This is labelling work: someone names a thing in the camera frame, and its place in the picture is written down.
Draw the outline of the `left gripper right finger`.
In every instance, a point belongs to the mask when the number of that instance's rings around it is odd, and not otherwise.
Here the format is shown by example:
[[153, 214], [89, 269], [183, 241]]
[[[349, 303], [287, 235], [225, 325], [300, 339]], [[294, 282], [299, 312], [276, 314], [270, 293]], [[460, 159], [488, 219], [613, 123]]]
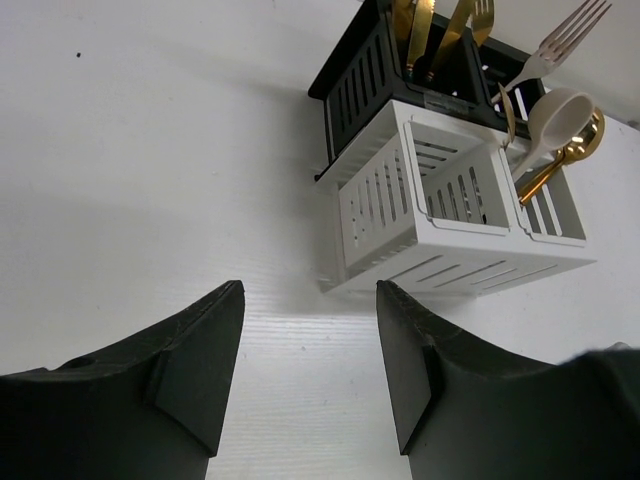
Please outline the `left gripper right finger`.
[[416, 479], [635, 479], [639, 353], [553, 365], [436, 315], [391, 281], [376, 288], [399, 450]]

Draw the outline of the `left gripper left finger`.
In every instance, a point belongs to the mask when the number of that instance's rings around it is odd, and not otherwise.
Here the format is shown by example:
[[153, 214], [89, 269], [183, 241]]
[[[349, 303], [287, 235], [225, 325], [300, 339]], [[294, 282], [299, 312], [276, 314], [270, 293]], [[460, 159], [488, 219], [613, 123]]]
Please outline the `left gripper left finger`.
[[112, 345], [1, 379], [5, 479], [202, 479], [217, 454], [245, 313], [228, 281]]

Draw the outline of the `rose gold spoon green handle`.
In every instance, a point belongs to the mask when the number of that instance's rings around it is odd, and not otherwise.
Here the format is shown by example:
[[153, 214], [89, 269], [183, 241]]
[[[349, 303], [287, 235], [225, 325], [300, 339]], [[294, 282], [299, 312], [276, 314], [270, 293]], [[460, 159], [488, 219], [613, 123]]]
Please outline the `rose gold spoon green handle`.
[[516, 137], [516, 118], [513, 110], [512, 102], [509, 98], [509, 95], [502, 84], [498, 84], [500, 91], [500, 99], [502, 101], [504, 114], [506, 116], [507, 121], [507, 138], [503, 143], [503, 149], [506, 150], [507, 147], [515, 140]]

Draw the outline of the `white ceramic spoon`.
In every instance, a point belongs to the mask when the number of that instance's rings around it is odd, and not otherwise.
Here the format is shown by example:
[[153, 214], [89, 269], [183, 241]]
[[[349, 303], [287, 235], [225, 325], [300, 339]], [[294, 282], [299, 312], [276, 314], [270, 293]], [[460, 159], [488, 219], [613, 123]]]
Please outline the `white ceramic spoon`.
[[517, 182], [546, 153], [569, 143], [587, 124], [594, 111], [593, 98], [571, 88], [556, 88], [543, 95], [528, 117], [531, 147], [511, 168]]

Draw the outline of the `rose gold fork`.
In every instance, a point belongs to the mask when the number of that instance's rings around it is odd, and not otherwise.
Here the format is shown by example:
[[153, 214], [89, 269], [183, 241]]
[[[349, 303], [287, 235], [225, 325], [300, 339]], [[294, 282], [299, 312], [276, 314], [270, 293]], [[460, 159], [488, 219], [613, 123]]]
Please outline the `rose gold fork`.
[[506, 93], [521, 83], [542, 79], [554, 72], [589, 35], [611, 9], [610, 1], [584, 1], [548, 34], [526, 60], [520, 73], [503, 87]]

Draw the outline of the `gold fork green handle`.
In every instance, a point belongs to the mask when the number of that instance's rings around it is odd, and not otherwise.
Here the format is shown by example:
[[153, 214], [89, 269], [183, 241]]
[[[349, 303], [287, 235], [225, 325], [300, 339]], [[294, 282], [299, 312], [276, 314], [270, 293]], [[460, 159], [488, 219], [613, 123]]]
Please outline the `gold fork green handle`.
[[475, 0], [471, 12], [471, 32], [474, 43], [480, 48], [491, 35], [495, 19], [493, 0]]

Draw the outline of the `rose gold knife green handle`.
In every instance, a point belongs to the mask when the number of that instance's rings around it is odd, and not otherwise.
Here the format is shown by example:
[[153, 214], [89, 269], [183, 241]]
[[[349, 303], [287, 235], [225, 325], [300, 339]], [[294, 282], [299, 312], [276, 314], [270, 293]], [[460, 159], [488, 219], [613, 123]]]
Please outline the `rose gold knife green handle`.
[[471, 15], [474, 0], [459, 0], [449, 20], [447, 29], [436, 51], [433, 62], [428, 71], [428, 80], [432, 81], [439, 70], [444, 66], [451, 53], [460, 40], [467, 21]]

